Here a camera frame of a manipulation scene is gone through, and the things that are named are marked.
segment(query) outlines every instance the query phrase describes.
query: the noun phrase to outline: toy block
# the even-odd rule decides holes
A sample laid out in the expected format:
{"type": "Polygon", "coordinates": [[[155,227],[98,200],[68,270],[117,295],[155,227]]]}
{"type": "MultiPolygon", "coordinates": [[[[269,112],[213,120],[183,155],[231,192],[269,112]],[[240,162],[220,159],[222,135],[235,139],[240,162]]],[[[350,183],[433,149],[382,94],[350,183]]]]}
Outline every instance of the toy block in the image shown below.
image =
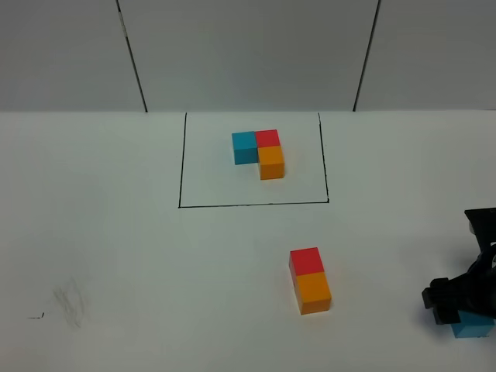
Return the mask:
{"type": "Polygon", "coordinates": [[[331,291],[324,272],[298,275],[295,291],[302,315],[325,312],[331,307],[331,291]]]}
{"type": "Polygon", "coordinates": [[[255,132],[232,134],[234,164],[250,164],[258,162],[257,139],[255,132]]]}
{"type": "Polygon", "coordinates": [[[257,147],[272,147],[280,146],[279,135],[277,134],[277,129],[271,130],[259,130],[255,132],[255,137],[257,138],[257,147]]]}
{"type": "Polygon", "coordinates": [[[292,250],[289,253],[289,268],[293,283],[298,275],[314,274],[324,271],[320,259],[319,248],[306,248],[304,250],[292,250]]]}
{"type": "Polygon", "coordinates": [[[284,156],[281,146],[260,147],[258,161],[261,180],[284,177],[284,156]]]}
{"type": "Polygon", "coordinates": [[[458,312],[461,323],[452,324],[451,328],[457,339],[486,337],[494,327],[494,319],[471,312],[458,312]]]}

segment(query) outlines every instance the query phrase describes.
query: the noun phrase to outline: red block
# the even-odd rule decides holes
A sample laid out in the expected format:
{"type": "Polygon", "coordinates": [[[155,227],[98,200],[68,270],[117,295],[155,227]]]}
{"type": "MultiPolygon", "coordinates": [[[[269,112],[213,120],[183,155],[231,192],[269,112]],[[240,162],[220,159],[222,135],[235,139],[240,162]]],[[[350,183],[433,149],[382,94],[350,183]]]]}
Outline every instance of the red block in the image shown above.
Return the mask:
{"type": "Polygon", "coordinates": [[[255,132],[255,138],[257,139],[258,148],[281,145],[281,143],[279,142],[277,129],[259,130],[258,132],[255,132]]]}
{"type": "Polygon", "coordinates": [[[320,259],[319,248],[292,250],[289,253],[289,267],[293,281],[299,275],[323,272],[324,265],[320,259]]]}

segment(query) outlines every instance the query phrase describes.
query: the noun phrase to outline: robotic arm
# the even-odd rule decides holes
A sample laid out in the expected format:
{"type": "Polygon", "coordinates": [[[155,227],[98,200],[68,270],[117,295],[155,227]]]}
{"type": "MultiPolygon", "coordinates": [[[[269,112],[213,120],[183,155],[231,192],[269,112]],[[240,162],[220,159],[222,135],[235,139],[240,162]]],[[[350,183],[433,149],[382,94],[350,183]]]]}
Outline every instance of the robotic arm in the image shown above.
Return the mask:
{"type": "Polygon", "coordinates": [[[458,311],[496,319],[496,208],[466,210],[480,254],[465,274],[434,279],[422,292],[437,324],[460,323],[458,311]]]}

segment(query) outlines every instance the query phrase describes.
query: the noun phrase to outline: cyan block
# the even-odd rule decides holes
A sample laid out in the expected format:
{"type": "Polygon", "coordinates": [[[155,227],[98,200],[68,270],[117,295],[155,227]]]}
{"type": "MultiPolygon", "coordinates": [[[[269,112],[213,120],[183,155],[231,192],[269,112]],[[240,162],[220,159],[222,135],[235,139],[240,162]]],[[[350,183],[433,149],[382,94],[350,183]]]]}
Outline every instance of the cyan block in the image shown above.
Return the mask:
{"type": "Polygon", "coordinates": [[[494,319],[471,312],[458,312],[461,323],[452,324],[451,328],[457,339],[485,337],[494,327],[494,319]]]}
{"type": "Polygon", "coordinates": [[[234,164],[258,163],[258,149],[255,132],[232,134],[234,164]]]}

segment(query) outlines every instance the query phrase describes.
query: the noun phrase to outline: orange block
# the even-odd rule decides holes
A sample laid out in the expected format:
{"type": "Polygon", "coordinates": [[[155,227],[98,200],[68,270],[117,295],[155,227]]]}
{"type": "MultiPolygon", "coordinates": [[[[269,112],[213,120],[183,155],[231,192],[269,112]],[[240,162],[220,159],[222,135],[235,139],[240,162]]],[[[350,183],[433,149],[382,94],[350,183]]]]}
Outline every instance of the orange block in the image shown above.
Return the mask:
{"type": "Polygon", "coordinates": [[[284,177],[284,156],[281,146],[259,147],[258,167],[261,180],[284,177]]]}
{"type": "Polygon", "coordinates": [[[294,290],[302,315],[325,312],[331,307],[331,291],[324,272],[298,275],[294,290]]]}

